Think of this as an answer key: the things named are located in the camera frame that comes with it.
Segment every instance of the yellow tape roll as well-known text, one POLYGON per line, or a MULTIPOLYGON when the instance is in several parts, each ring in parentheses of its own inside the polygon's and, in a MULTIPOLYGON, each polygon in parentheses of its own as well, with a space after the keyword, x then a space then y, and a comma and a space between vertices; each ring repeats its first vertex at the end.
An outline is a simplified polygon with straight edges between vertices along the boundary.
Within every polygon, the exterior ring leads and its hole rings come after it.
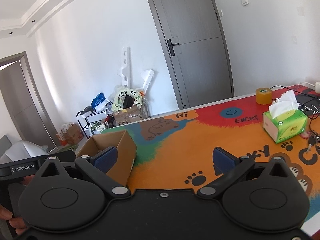
POLYGON ((256 101, 259 105, 269 105, 272 103, 272 90, 269 88, 258 88, 256 90, 256 101))

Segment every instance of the door frame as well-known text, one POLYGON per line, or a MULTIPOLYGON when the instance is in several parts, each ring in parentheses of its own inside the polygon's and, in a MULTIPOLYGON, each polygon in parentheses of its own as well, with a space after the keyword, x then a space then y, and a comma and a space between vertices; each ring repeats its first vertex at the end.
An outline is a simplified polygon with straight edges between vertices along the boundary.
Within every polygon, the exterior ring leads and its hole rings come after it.
MULTIPOLYGON (((31 68, 30 68, 30 65, 29 65, 29 62, 28 62, 28 58, 27 58, 27 53, 26 51, 22 52, 22 53, 19 53, 19 54, 15 54, 15 55, 12 55, 12 56, 9 56, 9 57, 5 57, 5 58, 2 58, 0 59, 0 66, 3 66, 3 65, 6 65, 6 64, 9 64, 9 63, 14 63, 16 61, 19 61, 20 62, 20 65, 21 65, 21 68, 22 68, 22 73, 24 75, 24 78, 25 78, 25 81, 26 81, 26 85, 29 89, 29 92, 30 92, 30 95, 31 95, 31 98, 33 100, 33 103, 35 104, 35 107, 37 109, 37 112, 42 120, 42 123, 45 127, 45 129, 47 130, 48 134, 50 135, 53 143, 56 145, 56 146, 60 146, 60 142, 59 142, 59 139, 57 138, 56 134, 57 134, 57 130, 56 128, 54 127, 49 115, 48 115, 48 112, 46 111, 45 107, 44 107, 44 104, 41 100, 41 97, 40 97, 40 94, 39 94, 39 91, 36 87, 36 83, 35 83, 35 80, 33 78, 33 75, 32 75, 32 72, 31 72, 31 68)), ((15 118, 14 116, 12 116, 12 114, 9 112, 10 114, 10 117, 21 137, 22 140, 25 140, 25 137, 24 135, 22 134, 22 132, 20 131, 20 128, 18 127, 16 121, 15 121, 15 118)))
MULTIPOLYGON (((230 84, 231 84, 231 95, 232 95, 232 97, 234 97, 235 95, 234 95, 234 88, 233 88, 233 79, 232 79, 231 64, 230 64, 229 52, 228 52, 228 48, 227 48, 227 42, 226 42, 226 38, 225 38, 224 31, 223 31, 223 28, 222 28, 222 22, 221 22, 221 19, 220 19, 220 14, 218 12, 217 5, 216 5, 214 0, 211 0, 211 1, 212 1, 212 4, 213 4, 213 7, 214 7, 214 11, 215 11, 215 13, 217 15, 217 18, 218 18, 218 23, 219 23, 219 27, 220 27, 220 31, 221 31, 224 50, 225 50, 226 58, 227 58, 228 72, 229 72, 229 78, 230 78, 230 84)), ((160 44, 161 44, 161 47, 162 47, 162 50, 163 50, 163 53, 164 53, 164 58, 165 58, 165 61, 167 63, 167 67, 168 67, 168 70, 169 70, 169 74, 170 74, 173 90, 174 90, 174 93, 175 93, 175 96, 176 96, 176 100, 177 100, 177 103, 178 103, 178 107, 179 107, 180 110, 183 110, 184 107, 183 107, 183 103, 182 103, 182 99, 181 99, 180 90, 179 90, 179 87, 178 87, 178 82, 177 82, 176 75, 175 75, 175 72, 174 72, 174 69, 173 69, 171 56, 169 54, 169 48, 167 47, 167 42, 165 40, 164 33, 163 33, 163 30, 162 30, 162 27, 161 27, 161 23, 160 23, 160 19, 159 19, 157 10, 156 10, 156 5, 155 5, 153 0, 148 0, 148 3, 149 3, 149 6, 150 6, 150 10, 151 10, 151 13, 152 13, 153 20, 154 20, 155 25, 156 25, 158 36, 159 36, 159 39, 160 39, 160 44)))

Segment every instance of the screw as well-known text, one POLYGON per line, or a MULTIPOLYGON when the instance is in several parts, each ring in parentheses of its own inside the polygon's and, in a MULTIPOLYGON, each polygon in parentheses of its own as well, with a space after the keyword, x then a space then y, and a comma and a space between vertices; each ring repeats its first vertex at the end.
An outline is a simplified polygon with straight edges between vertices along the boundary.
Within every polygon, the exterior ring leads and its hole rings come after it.
POLYGON ((128 189, 126 187, 114 187, 112 192, 116 195, 123 195, 128 192, 128 189))
POLYGON ((169 194, 165 193, 165 192, 162 192, 162 193, 160 193, 160 197, 169 197, 169 194))
POLYGON ((216 193, 216 190, 213 187, 203 187, 200 189, 200 193, 202 193, 203 195, 213 195, 214 193, 216 193))

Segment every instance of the blue plastic bag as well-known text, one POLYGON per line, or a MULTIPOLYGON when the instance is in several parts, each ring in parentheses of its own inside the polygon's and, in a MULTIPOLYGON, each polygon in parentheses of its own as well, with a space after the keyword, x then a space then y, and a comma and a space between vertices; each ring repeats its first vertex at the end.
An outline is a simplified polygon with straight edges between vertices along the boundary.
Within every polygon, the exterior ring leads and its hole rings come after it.
POLYGON ((104 100, 106 100, 106 98, 103 95, 103 92, 101 92, 100 94, 98 94, 96 96, 96 98, 92 101, 91 106, 93 109, 96 109, 96 107, 98 105, 100 105, 104 100))

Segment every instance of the ceiling molding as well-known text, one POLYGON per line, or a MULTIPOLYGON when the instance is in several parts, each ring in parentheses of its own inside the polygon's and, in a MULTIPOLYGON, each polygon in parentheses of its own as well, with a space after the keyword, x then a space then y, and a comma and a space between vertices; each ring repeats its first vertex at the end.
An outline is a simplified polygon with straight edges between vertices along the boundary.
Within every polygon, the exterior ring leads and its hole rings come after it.
POLYGON ((74 0, 37 0, 21 18, 0 20, 0 38, 32 36, 47 20, 72 1, 74 0))

